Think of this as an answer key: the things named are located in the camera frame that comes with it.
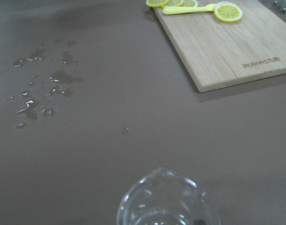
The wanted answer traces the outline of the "yellow plastic spoon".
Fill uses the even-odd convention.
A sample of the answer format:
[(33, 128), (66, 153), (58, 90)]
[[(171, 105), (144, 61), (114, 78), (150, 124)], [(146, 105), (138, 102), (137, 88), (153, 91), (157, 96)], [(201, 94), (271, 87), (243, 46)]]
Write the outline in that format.
[(165, 7), (162, 10), (164, 15), (179, 15), (187, 13), (204, 13), (212, 12), (216, 4), (208, 4), (204, 7)]

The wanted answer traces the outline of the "lemon slice on spoon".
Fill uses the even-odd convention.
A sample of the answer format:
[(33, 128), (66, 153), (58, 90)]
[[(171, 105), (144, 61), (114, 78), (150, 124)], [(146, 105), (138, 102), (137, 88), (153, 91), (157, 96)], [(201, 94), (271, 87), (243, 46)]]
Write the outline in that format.
[(226, 23), (237, 22), (243, 16), (243, 12), (238, 5), (227, 1), (217, 3), (213, 13), (217, 19)]

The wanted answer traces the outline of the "aluminium frame post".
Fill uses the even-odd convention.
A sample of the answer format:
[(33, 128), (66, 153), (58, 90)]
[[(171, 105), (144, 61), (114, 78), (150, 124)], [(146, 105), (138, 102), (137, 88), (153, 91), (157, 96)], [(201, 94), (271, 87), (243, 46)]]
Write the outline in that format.
[(273, 4), (284, 14), (286, 14), (286, 0), (273, 0)]

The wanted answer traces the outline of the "clear glass shaker cup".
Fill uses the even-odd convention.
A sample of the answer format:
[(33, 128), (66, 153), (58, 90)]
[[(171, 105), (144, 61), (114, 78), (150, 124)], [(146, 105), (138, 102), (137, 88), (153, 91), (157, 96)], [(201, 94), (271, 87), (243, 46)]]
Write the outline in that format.
[(157, 168), (134, 183), (117, 210), (118, 225), (219, 225), (208, 193), (198, 183)]

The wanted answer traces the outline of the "spilled liquid puddle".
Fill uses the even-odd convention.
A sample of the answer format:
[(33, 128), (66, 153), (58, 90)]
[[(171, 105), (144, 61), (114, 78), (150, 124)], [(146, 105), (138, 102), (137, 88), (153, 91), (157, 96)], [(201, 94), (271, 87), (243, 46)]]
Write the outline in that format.
[(52, 116), (63, 119), (78, 110), (70, 100), (88, 109), (130, 58), (126, 42), (112, 37), (0, 36), (0, 139)]

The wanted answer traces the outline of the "bamboo cutting board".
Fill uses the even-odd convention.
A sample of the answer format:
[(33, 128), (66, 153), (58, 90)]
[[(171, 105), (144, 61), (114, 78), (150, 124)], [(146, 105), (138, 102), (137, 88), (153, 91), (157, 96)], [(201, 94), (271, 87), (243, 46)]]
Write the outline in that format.
[(257, 0), (237, 0), (242, 19), (154, 11), (200, 92), (286, 74), (286, 22)]

